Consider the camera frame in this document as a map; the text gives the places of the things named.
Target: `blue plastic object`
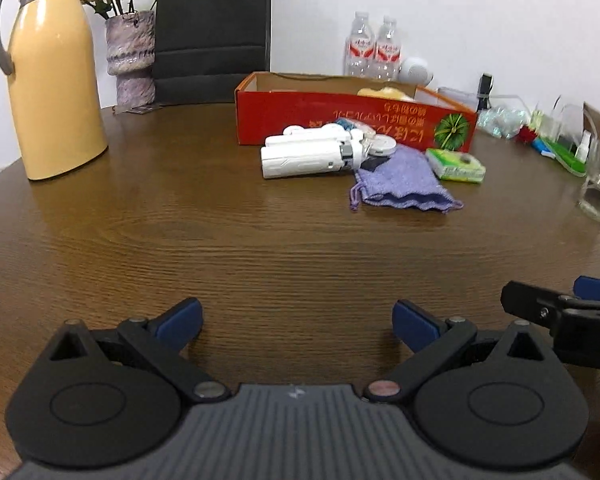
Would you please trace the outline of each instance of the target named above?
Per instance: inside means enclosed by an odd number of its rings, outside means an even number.
[[[394,334],[412,351],[419,352],[441,334],[441,323],[413,303],[398,301],[391,314]]]
[[[573,283],[573,293],[581,300],[600,301],[600,280],[590,276],[580,276]]]
[[[202,305],[187,298],[152,321],[151,330],[161,343],[179,352],[198,336],[202,323]]]

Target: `gray ribbed panel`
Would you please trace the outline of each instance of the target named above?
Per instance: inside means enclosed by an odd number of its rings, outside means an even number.
[[[566,465],[503,474],[449,460],[395,406],[348,385],[242,386],[190,410],[160,449],[123,466],[61,472],[27,463],[11,480],[584,480]]]

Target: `small green and yellow box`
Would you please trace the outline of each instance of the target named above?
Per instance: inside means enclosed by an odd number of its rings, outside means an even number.
[[[475,182],[477,184],[484,180],[486,168],[469,153],[428,148],[425,155],[433,173],[440,180]]]

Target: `green plastic object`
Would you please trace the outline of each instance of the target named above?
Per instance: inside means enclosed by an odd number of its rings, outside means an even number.
[[[544,137],[541,137],[541,139],[542,142],[544,142],[553,152],[555,155],[555,160],[560,162],[565,170],[571,174],[574,174],[575,176],[586,176],[587,165],[584,162],[577,160],[573,153],[557,142],[545,139]]]

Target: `open box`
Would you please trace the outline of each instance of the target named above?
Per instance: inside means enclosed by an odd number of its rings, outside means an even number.
[[[357,95],[385,86],[417,102]],[[470,108],[426,88],[346,76],[254,72],[235,89],[235,103],[239,144],[264,144],[292,124],[315,128],[346,117],[418,150],[467,152],[477,119]]]

